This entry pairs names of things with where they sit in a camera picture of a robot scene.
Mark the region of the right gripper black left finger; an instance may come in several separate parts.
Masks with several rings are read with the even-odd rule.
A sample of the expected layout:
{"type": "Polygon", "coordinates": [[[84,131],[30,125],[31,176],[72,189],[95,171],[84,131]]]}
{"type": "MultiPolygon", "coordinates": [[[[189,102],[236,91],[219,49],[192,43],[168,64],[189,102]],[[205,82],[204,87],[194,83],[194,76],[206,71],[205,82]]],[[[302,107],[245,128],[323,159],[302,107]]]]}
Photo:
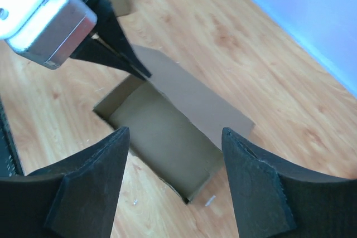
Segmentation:
{"type": "Polygon", "coordinates": [[[27,176],[1,177],[1,236],[109,237],[129,140],[121,127],[27,176]]]}

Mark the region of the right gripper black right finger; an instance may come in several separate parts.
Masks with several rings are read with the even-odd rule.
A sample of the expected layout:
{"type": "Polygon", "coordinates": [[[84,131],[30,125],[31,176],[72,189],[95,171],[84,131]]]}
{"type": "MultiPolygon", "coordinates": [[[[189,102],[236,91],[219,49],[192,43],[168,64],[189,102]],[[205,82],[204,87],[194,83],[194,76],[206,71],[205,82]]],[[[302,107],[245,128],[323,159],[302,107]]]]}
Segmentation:
{"type": "Polygon", "coordinates": [[[225,127],[221,145],[240,237],[355,237],[356,180],[287,161],[225,127]]]}

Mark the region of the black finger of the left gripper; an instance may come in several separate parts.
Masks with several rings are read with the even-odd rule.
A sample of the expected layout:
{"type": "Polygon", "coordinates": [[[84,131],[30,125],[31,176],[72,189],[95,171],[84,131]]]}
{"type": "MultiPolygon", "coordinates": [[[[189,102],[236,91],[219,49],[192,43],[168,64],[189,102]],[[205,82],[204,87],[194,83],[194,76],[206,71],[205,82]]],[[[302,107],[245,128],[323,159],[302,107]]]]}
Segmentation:
{"type": "Polygon", "coordinates": [[[150,78],[150,71],[142,64],[126,38],[109,0],[96,0],[97,33],[99,37],[119,55],[122,66],[130,67],[145,78],[150,78]]]}
{"type": "Polygon", "coordinates": [[[146,80],[146,78],[129,63],[124,56],[119,56],[108,49],[101,42],[86,37],[84,41],[70,55],[71,59],[92,62],[118,70],[125,71],[135,77],[146,80]]]}

